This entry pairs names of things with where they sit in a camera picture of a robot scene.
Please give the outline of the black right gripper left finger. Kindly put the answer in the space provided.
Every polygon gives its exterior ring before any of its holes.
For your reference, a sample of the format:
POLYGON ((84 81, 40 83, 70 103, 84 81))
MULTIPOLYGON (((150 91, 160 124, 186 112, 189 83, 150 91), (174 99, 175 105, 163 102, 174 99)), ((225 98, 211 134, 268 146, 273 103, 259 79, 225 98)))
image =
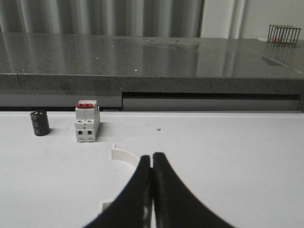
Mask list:
POLYGON ((117 198, 87 228, 149 228, 152 217, 152 169, 150 157, 138 166, 117 198))

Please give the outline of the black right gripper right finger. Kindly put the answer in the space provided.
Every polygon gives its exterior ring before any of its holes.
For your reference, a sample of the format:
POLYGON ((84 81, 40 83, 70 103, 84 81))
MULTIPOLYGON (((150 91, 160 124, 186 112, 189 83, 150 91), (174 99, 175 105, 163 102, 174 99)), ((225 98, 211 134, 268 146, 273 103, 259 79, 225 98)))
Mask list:
POLYGON ((158 228, 232 227, 192 194, 162 152, 153 154, 153 188, 158 228))

